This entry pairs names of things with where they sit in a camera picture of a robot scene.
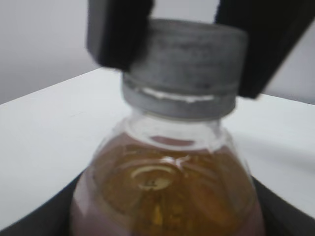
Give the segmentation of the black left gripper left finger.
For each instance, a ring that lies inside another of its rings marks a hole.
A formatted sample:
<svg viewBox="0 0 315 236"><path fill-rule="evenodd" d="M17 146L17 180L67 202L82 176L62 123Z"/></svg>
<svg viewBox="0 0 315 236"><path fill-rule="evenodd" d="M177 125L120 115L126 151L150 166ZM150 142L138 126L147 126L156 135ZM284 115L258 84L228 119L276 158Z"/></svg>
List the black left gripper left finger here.
<svg viewBox="0 0 315 236"><path fill-rule="evenodd" d="M0 236L70 236L70 208L78 175L50 200L0 231Z"/></svg>

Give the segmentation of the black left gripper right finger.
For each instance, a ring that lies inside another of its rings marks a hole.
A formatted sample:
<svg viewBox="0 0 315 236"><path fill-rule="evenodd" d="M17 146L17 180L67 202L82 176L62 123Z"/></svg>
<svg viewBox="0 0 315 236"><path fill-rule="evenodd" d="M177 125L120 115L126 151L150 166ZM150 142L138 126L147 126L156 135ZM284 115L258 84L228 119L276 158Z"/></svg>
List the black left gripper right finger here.
<svg viewBox="0 0 315 236"><path fill-rule="evenodd" d="M313 236L315 219L268 189L256 178L256 188L267 236Z"/></svg>

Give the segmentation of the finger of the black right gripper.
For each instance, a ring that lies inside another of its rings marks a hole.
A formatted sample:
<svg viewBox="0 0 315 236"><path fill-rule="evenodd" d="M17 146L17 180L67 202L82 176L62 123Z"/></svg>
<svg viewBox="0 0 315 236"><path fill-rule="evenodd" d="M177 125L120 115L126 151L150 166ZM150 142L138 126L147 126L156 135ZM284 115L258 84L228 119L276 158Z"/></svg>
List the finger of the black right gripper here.
<svg viewBox="0 0 315 236"><path fill-rule="evenodd" d="M147 33L153 0L89 0L86 48L102 67L127 71Z"/></svg>
<svg viewBox="0 0 315 236"><path fill-rule="evenodd" d="M313 0L221 0L217 24L248 35L249 46L238 95L263 92L315 18Z"/></svg>

